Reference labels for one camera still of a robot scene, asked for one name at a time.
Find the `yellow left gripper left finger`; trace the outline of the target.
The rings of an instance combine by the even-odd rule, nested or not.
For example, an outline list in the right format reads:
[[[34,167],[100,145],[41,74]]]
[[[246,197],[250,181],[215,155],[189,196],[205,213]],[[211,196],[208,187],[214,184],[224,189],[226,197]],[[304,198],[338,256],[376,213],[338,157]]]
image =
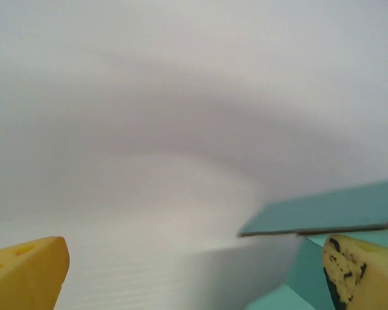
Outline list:
[[[61,236],[0,249],[0,310],[54,310],[68,270]]]

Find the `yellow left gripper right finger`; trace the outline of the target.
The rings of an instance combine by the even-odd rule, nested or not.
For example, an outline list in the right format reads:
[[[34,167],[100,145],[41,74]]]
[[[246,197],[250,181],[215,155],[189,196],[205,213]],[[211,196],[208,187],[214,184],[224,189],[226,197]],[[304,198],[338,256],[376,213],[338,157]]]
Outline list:
[[[335,310],[388,310],[388,247],[335,234],[322,260]]]

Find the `teal green cloth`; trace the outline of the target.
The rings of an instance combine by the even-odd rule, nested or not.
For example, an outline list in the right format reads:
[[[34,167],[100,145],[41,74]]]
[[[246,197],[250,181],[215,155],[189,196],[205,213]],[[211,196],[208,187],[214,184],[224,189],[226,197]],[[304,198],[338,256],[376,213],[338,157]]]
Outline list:
[[[335,310],[323,246],[338,234],[388,247],[388,181],[269,203],[239,236],[296,234],[301,245],[284,282],[245,310]]]

